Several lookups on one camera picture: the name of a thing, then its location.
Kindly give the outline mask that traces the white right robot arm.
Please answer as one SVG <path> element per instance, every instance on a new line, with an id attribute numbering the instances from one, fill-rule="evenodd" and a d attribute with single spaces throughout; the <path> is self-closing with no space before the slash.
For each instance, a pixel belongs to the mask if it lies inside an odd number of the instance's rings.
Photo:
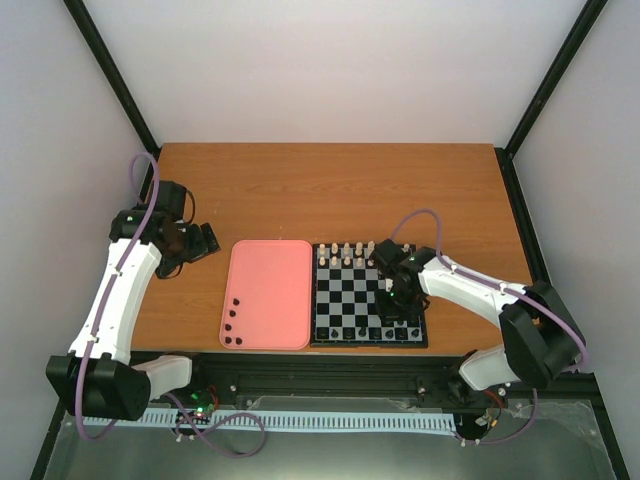
<path id="1" fill-rule="evenodd" d="M 430 298 L 441 298 L 500 331 L 501 344 L 468 354 L 454 374 L 469 389 L 512 382 L 544 389 L 586 360 L 584 336 L 547 282 L 506 282 L 468 269 L 435 249 L 410 252 L 390 239 L 373 248 L 370 261 L 387 282 L 376 293 L 380 317 L 397 319 L 423 310 Z"/>

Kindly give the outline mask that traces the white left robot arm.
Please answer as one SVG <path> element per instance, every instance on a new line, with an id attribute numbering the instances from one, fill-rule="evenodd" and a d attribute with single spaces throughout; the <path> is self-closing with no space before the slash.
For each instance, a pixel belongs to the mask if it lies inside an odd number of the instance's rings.
<path id="1" fill-rule="evenodd" d="M 123 210 L 112 221 L 103 278 L 90 313 L 65 355 L 53 355 L 46 377 L 77 419 L 139 419 L 148 403 L 174 390 L 201 400 L 208 378 L 183 355 L 132 365 L 131 342 L 152 278 L 167 279 L 186 263 L 218 251 L 210 224 L 177 221 L 170 213 Z"/>

